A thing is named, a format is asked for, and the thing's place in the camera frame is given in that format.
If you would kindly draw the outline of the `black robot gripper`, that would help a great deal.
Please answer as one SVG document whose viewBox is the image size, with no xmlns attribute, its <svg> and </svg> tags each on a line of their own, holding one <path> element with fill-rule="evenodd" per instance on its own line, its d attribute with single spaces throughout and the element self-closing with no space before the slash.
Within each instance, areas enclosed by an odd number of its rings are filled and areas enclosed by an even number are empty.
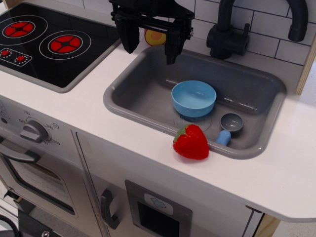
<svg viewBox="0 0 316 237">
<path fill-rule="evenodd" d="M 193 33 L 191 21 L 194 13 L 174 0 L 111 0 L 112 16 L 121 43 L 126 52 L 131 54 L 139 44 L 139 27 L 166 29 L 164 46 L 166 62 L 174 64 L 181 54 L 184 43 Z"/>
</svg>

